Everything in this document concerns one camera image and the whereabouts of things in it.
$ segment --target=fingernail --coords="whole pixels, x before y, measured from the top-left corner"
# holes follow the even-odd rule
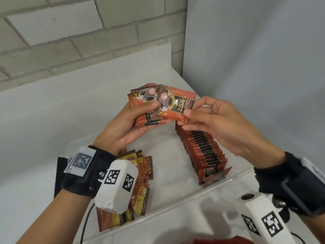
[[[159,101],[153,101],[151,102],[152,107],[158,107],[159,106]]]
[[[192,110],[190,110],[190,109],[186,109],[186,110],[184,110],[183,114],[184,114],[186,117],[189,117],[190,114],[191,114],[191,111],[192,111]]]

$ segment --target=person's right hand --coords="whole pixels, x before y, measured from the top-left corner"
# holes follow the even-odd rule
[[[205,96],[197,99],[191,110],[184,110],[184,115],[190,119],[188,124],[177,122],[184,130],[210,133],[223,147],[256,168],[272,167],[285,160],[285,153],[265,139],[230,102]]]

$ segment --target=wrist-mounted device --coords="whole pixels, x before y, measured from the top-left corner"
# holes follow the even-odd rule
[[[94,147],[80,147],[76,155],[68,162],[61,187],[65,190],[94,198],[112,162],[113,154]]]
[[[254,168],[259,192],[273,194],[300,215],[325,213],[325,175],[306,158],[285,152],[285,162],[271,168]]]

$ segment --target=person's left hand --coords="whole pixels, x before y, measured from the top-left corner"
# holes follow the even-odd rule
[[[155,86],[155,83],[149,83],[144,86]],[[152,112],[159,106],[159,101],[144,103],[134,108],[130,108],[127,103],[120,113],[107,125],[103,132],[95,139],[93,146],[118,155],[119,151],[126,145],[136,141],[149,129],[160,125],[148,125],[136,127],[133,126],[134,120],[141,114]]]

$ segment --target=clear plastic tray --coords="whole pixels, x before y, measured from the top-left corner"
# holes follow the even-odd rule
[[[71,142],[67,146],[67,156],[74,155],[80,146],[91,144],[97,135],[90,135]],[[152,156],[154,179],[149,181],[150,193],[146,215],[114,229],[103,231],[101,234],[109,235],[138,224],[206,194],[252,170],[252,166],[246,160],[236,157],[221,145],[220,148],[228,158],[227,167],[232,166],[232,169],[226,179],[203,188],[203,185],[198,184],[198,178],[189,156],[176,134],[175,123],[148,131],[127,147],[128,151],[142,149],[145,156]]]

